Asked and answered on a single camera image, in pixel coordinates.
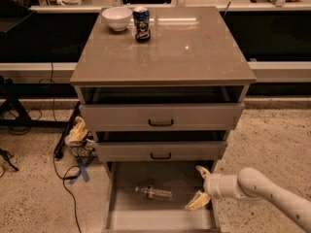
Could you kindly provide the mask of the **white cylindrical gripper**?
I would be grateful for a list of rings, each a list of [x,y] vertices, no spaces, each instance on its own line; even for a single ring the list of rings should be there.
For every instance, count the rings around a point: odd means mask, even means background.
[[[198,190],[195,193],[186,205],[186,209],[189,211],[195,211],[204,207],[210,202],[211,198],[216,200],[225,198],[221,190],[223,177],[221,174],[211,174],[205,167],[200,165],[196,165],[195,169],[199,172],[202,179],[205,180],[203,185],[205,192]]]

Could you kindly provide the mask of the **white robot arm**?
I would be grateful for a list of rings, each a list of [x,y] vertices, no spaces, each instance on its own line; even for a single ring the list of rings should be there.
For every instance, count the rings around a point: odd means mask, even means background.
[[[187,210],[194,211],[211,200],[226,198],[251,203],[267,201],[311,233],[311,202],[277,185],[257,169],[243,168],[237,175],[211,174],[200,165],[195,169],[203,179],[203,190],[195,193],[186,205]]]

